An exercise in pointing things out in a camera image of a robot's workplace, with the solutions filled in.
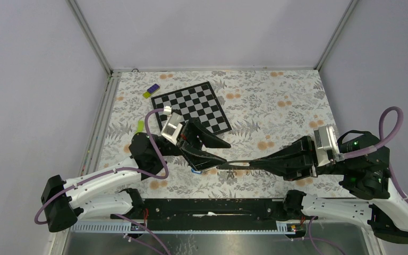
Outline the blue capped key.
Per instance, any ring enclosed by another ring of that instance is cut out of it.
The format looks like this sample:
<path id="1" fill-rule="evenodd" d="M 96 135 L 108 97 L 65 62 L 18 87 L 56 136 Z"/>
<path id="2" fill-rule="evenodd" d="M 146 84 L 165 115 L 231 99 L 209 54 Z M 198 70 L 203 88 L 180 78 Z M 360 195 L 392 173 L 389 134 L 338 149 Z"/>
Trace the blue capped key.
<path id="1" fill-rule="evenodd" d="M 191 169 L 191 172 L 192 173 L 195 173 L 195 174 L 202 174 L 203 173 L 203 171 L 198 171 L 198 170 L 195 170 L 195 169 Z"/>

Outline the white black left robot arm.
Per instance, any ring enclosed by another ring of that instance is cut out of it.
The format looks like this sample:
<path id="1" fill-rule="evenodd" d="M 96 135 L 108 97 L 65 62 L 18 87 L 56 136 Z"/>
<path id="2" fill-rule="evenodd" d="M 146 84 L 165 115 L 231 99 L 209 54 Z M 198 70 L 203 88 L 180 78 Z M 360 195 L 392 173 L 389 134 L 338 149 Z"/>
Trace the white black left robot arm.
<path id="1" fill-rule="evenodd" d="M 138 218 L 143 213 L 142 200 L 136 189 L 116 195 L 106 191 L 121 185 L 169 174 L 166 156 L 181 156 L 196 170 L 206 170 L 226 163 L 222 157 L 207 153 L 206 148 L 230 148 L 196 118 L 186 124 L 167 121 L 160 135 L 150 131 L 133 136 L 130 156 L 100 171 L 63 180 L 60 175 L 48 179 L 41 195 L 42 207 L 35 215 L 37 225 L 47 225 L 51 233 L 73 226 L 79 219 L 107 214 L 127 214 Z"/>

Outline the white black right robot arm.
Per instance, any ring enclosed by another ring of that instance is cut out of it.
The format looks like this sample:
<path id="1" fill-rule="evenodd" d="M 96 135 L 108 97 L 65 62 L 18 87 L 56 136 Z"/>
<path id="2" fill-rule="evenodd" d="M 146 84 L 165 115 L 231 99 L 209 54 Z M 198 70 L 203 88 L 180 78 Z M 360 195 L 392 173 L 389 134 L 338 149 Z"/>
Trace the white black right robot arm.
<path id="1" fill-rule="evenodd" d="M 357 131 L 348 142 L 336 138 L 332 127 L 321 127 L 249 166 L 297 181 L 320 175 L 340 175 L 340 186 L 356 197 L 354 203 L 330 202 L 301 191 L 288 191 L 284 214 L 330 217 L 372 230 L 387 242 L 408 244 L 408 196 L 398 188 L 384 141 Z"/>

